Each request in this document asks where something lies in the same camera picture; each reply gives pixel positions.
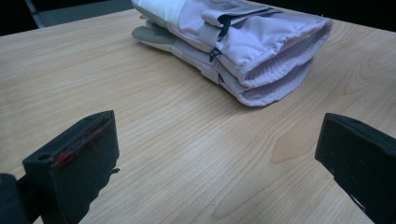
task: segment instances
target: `table surface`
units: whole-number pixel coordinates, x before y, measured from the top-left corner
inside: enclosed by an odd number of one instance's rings
[[[327,112],[396,137],[395,33],[335,21],[304,84],[252,108],[132,39],[142,24],[128,10],[0,38],[1,173],[112,109],[120,172],[81,223],[372,223],[314,153]]]

